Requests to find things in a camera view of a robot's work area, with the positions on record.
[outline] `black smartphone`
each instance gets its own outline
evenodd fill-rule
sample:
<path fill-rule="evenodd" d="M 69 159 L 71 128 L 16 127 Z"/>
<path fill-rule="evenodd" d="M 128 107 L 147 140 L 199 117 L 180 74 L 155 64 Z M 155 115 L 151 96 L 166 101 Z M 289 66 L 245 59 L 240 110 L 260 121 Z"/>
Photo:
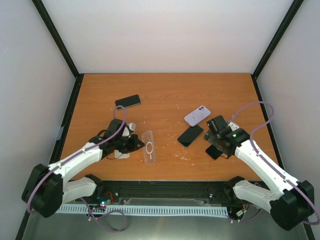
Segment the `black smartphone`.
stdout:
<path fill-rule="evenodd" d="M 123 106 L 124 108 L 132 107 L 134 105 L 140 104 L 140 97 L 138 94 L 133 96 L 128 96 L 119 100 L 115 101 L 116 106 Z"/>
<path fill-rule="evenodd" d="M 178 137 L 178 142 L 187 148 L 202 132 L 203 129 L 198 125 L 191 126 Z"/>
<path fill-rule="evenodd" d="M 214 160 L 221 156 L 222 151 L 218 150 L 215 146 L 211 145 L 208 147 L 205 152 Z"/>

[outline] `wooden tabletop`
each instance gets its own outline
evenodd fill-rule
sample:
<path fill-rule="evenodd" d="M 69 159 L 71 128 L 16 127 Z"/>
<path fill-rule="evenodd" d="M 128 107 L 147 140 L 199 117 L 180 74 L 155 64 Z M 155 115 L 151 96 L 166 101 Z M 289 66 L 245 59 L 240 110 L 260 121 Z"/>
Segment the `wooden tabletop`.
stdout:
<path fill-rule="evenodd" d="M 203 139 L 206 121 L 218 115 L 227 120 L 239 108 L 257 101 L 249 73 L 141 73 L 85 74 L 64 144 L 62 158 L 80 149 L 113 119 L 115 100 L 138 94 L 141 104 L 129 107 L 127 124 L 135 123 L 139 138 L 151 130 L 157 162 L 146 165 L 143 150 L 127 159 L 103 159 L 80 172 L 75 179 L 93 174 L 102 180 L 157 181 L 227 181 L 235 176 L 247 180 L 259 177 L 233 156 L 213 160 Z M 206 106 L 211 115 L 198 125 L 203 133 L 184 148 L 177 138 L 189 127 L 185 115 Z M 117 110 L 123 119 L 123 110 Z M 234 122 L 248 133 L 264 122 L 258 104 L 242 111 Z M 266 127 L 254 139 L 275 162 L 276 156 Z"/>

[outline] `gray panel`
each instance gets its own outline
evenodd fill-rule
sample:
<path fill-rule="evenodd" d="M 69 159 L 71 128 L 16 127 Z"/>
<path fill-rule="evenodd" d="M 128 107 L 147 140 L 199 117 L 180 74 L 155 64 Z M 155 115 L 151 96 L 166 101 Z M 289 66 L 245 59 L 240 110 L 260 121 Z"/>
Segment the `gray panel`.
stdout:
<path fill-rule="evenodd" d="M 251 73 L 292 0 L 44 0 L 82 73 Z"/>
<path fill-rule="evenodd" d="M 320 1 L 304 1 L 262 71 L 262 97 L 275 108 L 271 123 L 285 169 L 314 186 L 320 208 Z M 315 239 L 320 227 L 313 226 Z"/>
<path fill-rule="evenodd" d="M 74 77 L 31 0 L 0 1 L 0 239 L 16 237 L 32 168 L 48 164 Z"/>
<path fill-rule="evenodd" d="M 121 216 L 109 216 L 104 225 L 119 228 Z M 129 227 L 119 233 L 101 229 L 85 215 L 55 214 L 29 224 L 24 240 L 306 240 L 302 225 L 291 231 L 278 227 L 267 212 L 250 223 L 233 223 L 211 217 L 129 217 Z"/>

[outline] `white ring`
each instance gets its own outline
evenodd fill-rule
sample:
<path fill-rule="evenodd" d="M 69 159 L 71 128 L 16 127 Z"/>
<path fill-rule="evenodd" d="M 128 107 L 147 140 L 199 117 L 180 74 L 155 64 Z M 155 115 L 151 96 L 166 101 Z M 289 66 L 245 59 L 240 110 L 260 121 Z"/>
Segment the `white ring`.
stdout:
<path fill-rule="evenodd" d="M 151 152 L 148 152 L 148 149 L 147 149 L 147 146 L 148 146 L 148 144 L 151 144 Z M 146 145 L 145 145 L 145 151 L 146 151 L 146 153 L 147 154 L 152 154 L 152 152 L 154 151 L 154 146 L 152 145 L 152 143 L 150 142 L 150 141 L 148 141 L 147 143 L 146 143 Z"/>

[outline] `black metal frame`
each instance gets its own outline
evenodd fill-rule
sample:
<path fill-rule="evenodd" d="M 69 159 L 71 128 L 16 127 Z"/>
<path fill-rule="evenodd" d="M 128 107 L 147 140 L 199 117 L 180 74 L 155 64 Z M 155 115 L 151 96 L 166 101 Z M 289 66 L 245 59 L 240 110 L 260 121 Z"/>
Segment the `black metal frame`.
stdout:
<path fill-rule="evenodd" d="M 56 141 L 54 145 L 53 153 L 50 158 L 50 163 L 54 163 L 58 161 L 61 157 L 84 74 L 79 74 L 43 2 L 41 0 L 32 0 L 32 2 L 34 3 L 34 6 L 38 10 L 43 22 L 48 28 L 52 38 L 57 44 L 61 54 L 63 55 L 66 63 L 68 64 L 71 72 L 75 77 L 75 83 L 74 83 L 72 93 L 71 93 L 71 96 L 64 114 L 64 118 L 61 124 L 61 126 L 63 127 L 61 138 Z M 304 0 L 293 0 L 289 10 L 284 16 L 280 26 L 278 27 L 265 53 L 263 54 L 261 60 L 259 61 L 255 71 L 251 75 L 257 97 L 260 101 L 262 101 L 263 99 L 261 96 L 257 79 L 303 2 Z M 260 106 L 263 113 L 263 117 L 267 121 L 268 120 L 267 110 L 264 105 L 261 104 Z M 279 153 L 279 149 L 276 143 L 276 139 L 270 124 L 267 125 L 267 129 L 271 138 L 271 142 L 272 142 L 279 166 L 281 168 L 284 168 L 283 162 Z M 112 192 L 118 193 L 118 196 L 116 198 L 122 198 L 122 199 L 128 199 L 133 197 L 136 197 L 136 198 L 146 198 L 146 197 L 148 198 L 150 197 L 152 198 L 194 198 L 194 199 L 208 200 L 208 202 L 211 204 L 221 204 L 227 207 L 232 207 L 234 205 L 237 206 L 239 204 L 239 203 L 236 203 L 236 204 L 230 203 L 220 196 L 220 192 L 225 183 L 224 181 L 216 181 L 216 182 L 104 181 L 104 183 L 108 188 L 112 190 Z M 16 240 L 21 240 L 23 238 L 23 234 L 26 229 L 28 219 L 29 219 L 29 214 L 26 212 L 23 217 L 18 234 L 16 236 Z M 304 225 L 304 228 L 308 236 L 308 239 L 314 240 L 315 237 L 313 235 L 311 227 L 309 225 Z"/>

